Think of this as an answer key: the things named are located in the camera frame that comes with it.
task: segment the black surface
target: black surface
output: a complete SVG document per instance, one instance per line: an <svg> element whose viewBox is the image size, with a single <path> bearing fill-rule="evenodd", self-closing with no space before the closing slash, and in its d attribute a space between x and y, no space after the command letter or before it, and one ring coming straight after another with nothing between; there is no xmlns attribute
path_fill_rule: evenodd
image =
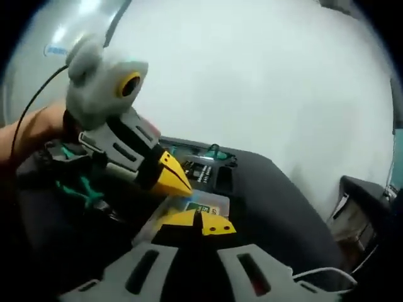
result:
<svg viewBox="0 0 403 302"><path fill-rule="evenodd" d="M184 140L177 143L208 148ZM237 191L245 209L231 217L238 233L293 268L294 273L318 267L340 267L343 256L329 229L297 187L266 157L251 152L221 148L238 158ZM338 288L338 276L319 274L306 279L327 290Z"/></svg>

